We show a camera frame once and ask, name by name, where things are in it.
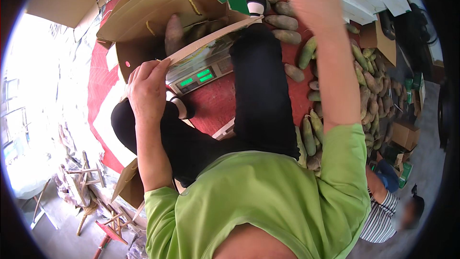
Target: striped shirt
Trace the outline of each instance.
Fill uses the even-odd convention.
[[[359,237],[371,243],[383,243],[396,234],[396,230],[391,226],[391,217],[398,202],[399,198],[389,191],[382,204],[378,204],[371,196],[371,212]]]

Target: person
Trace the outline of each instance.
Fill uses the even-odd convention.
[[[383,186],[391,193],[395,193],[399,189],[399,177],[395,170],[385,159],[380,152],[377,151],[377,166],[374,170],[376,176],[382,181]]]
[[[252,15],[262,14],[266,1],[253,1]],[[250,25],[230,49],[233,138],[217,141],[181,121],[165,99],[170,60],[144,62],[112,126],[138,157],[150,258],[345,258],[358,240],[370,211],[366,146],[340,2],[290,2],[318,45],[320,177],[297,164],[281,44],[267,26]],[[181,194],[172,178],[186,187]]]
[[[380,153],[377,153],[379,164],[383,161],[381,158]],[[412,189],[412,197],[400,200],[385,187],[378,173],[374,173],[368,165],[366,178],[371,196],[371,212],[362,229],[361,239],[371,243],[383,243],[398,231],[417,228],[425,201],[417,195],[416,186]]]

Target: black pants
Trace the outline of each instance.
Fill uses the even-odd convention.
[[[161,119],[161,142],[172,175],[183,187],[215,159],[237,151],[258,150],[299,158],[281,45],[267,26],[248,27],[230,49],[235,72],[235,137],[217,141],[178,118],[166,102]],[[118,139],[137,154],[135,120],[129,101],[115,106],[112,127]]]

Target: green t-shirt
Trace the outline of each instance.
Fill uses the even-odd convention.
[[[321,176],[289,156],[245,151],[208,166],[181,195],[145,193],[151,259],[212,258],[236,225],[263,229],[298,258],[345,258],[370,211],[359,124],[324,138]]]

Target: concrete floor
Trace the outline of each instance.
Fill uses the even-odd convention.
[[[89,215],[80,236],[76,235],[78,225],[83,217],[83,211],[76,216],[73,206],[58,197],[56,184],[53,180],[43,195],[43,208],[51,221],[57,226],[56,230],[48,217],[43,216],[32,230],[37,245],[49,259],[83,259],[92,258],[105,236],[104,231],[94,222],[105,222],[96,214]],[[124,228],[123,238],[131,243],[135,233]],[[111,240],[103,249],[100,259],[123,259],[126,257],[128,245]]]
[[[400,198],[409,197],[413,185],[417,183],[418,195],[425,199],[425,211],[420,226],[416,230],[398,232],[382,244],[359,239],[347,259],[405,258],[433,207],[441,184],[445,153],[439,148],[437,128],[439,85],[425,81],[425,88],[425,105],[421,117],[415,122],[421,130],[419,143],[410,157],[410,162],[414,166],[407,185],[396,193]]]

